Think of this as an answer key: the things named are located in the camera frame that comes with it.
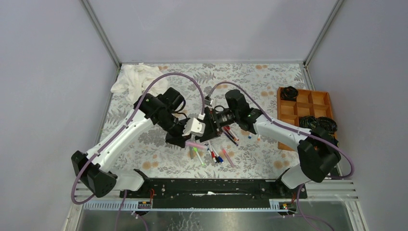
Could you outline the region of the pink highlighter pen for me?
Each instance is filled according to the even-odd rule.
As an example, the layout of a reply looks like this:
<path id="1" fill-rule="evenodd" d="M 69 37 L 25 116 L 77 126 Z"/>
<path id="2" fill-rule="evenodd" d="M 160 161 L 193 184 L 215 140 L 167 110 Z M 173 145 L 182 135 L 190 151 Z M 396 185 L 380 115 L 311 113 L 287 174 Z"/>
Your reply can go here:
<path id="1" fill-rule="evenodd" d="M 191 141 L 185 142 L 185 145 L 189 146 L 189 147 L 197 148 L 197 149 L 203 149 L 203 150 L 207 150 L 207 148 L 208 148 L 206 145 L 191 142 Z"/>

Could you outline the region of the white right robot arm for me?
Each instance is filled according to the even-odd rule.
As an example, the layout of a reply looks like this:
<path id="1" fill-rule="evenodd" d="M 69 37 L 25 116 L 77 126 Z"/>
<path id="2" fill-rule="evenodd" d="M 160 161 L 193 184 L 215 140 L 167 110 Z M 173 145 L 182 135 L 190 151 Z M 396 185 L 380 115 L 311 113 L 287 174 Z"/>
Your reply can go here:
<path id="1" fill-rule="evenodd" d="M 228 91 L 225 98 L 227 108 L 217 111 L 205 106 L 198 115 L 198 120 L 204 124 L 204 131 L 197 138 L 201 142 L 211 140 L 219 136 L 223 127 L 237 124 L 245 131 L 272 138 L 297 151 L 300 163 L 278 177 L 278 196 L 288 198 L 303 183 L 322 182 L 341 160 L 339 148 L 323 128 L 300 128 L 272 119 L 261 109 L 250 107 L 239 90 Z"/>

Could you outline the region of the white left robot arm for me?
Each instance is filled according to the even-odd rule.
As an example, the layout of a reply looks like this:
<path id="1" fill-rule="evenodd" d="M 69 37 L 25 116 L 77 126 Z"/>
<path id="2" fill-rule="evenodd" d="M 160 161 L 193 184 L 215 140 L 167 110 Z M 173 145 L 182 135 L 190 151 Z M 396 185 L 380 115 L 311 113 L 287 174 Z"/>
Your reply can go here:
<path id="1" fill-rule="evenodd" d="M 138 198 L 149 193 L 149 185 L 137 171 L 114 168 L 117 158 L 141 134 L 154 125 L 166 132 L 167 143 L 185 148 L 191 138 L 184 130 L 188 119 L 175 117 L 178 107 L 185 106 L 184 97 L 169 88 L 164 94 L 146 94 L 135 105 L 125 120 L 104 140 L 86 151 L 75 151 L 71 156 L 76 179 L 80 180 L 98 198 L 106 196 L 113 189 L 131 190 Z"/>

